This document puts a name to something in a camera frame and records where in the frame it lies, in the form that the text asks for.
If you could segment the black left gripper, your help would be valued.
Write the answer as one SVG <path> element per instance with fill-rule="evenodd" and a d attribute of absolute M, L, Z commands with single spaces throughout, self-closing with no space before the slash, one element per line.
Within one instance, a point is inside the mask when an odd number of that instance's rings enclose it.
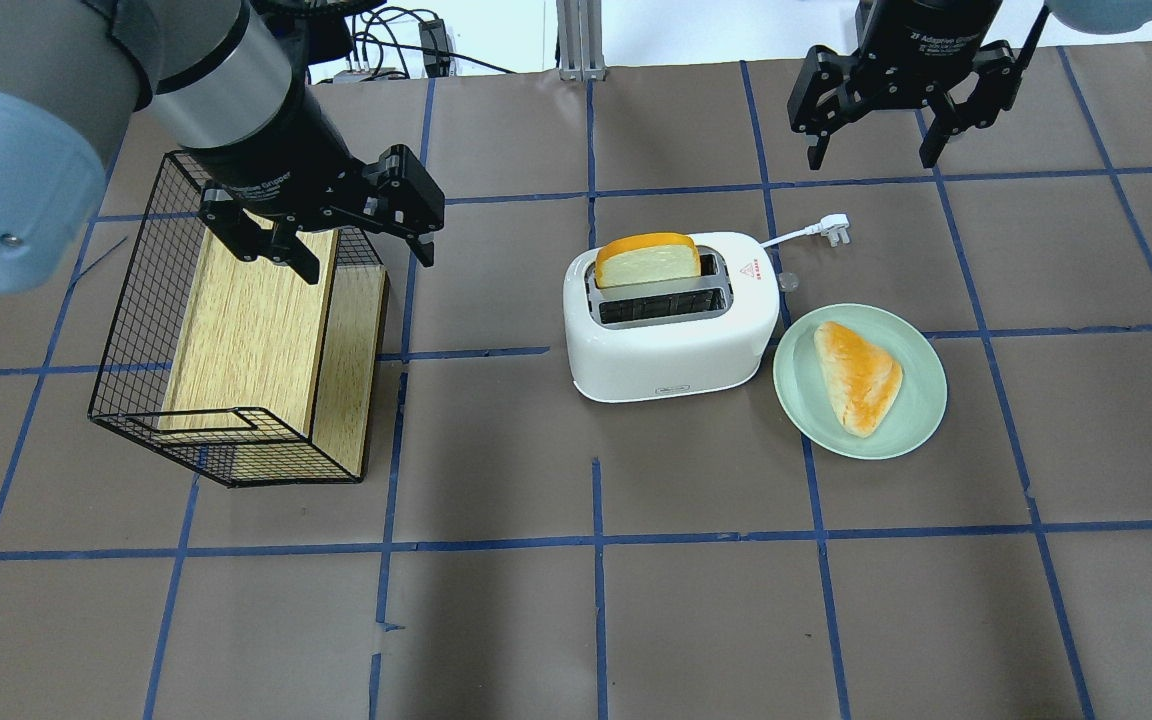
<path fill-rule="evenodd" d="M 238 263 L 264 258 L 306 285 L 320 282 L 320 262 L 297 232 L 353 225 L 404 240 L 420 266 L 435 263 L 430 238 L 445 223 L 445 195 L 419 156 L 393 145 L 376 161 L 346 149 L 270 152 L 200 151 L 209 183 L 198 219 Z M 257 220 L 273 222 L 262 227 Z"/>

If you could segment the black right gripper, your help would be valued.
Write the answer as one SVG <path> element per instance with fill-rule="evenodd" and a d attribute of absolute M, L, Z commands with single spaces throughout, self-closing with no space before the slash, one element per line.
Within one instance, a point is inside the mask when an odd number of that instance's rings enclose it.
<path fill-rule="evenodd" d="M 932 111 L 919 158 L 935 167 L 952 137 L 988 127 L 1018 94 L 1020 59 L 984 41 L 998 1 L 874 1 L 858 50 L 808 50 L 788 99 L 791 131 L 806 136 L 819 170 L 831 138 L 872 111 Z"/>

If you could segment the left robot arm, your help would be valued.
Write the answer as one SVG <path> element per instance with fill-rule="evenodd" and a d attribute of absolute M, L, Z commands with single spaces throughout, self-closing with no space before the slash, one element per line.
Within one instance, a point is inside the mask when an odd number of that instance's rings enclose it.
<path fill-rule="evenodd" d="M 0 293 L 58 270 L 103 200 L 132 114 L 205 172 L 197 215 L 234 258 L 314 285 L 303 232 L 402 238 L 422 265 L 445 196 L 415 152 L 353 158 L 308 91 L 317 20 L 371 1 L 0 1 Z"/>

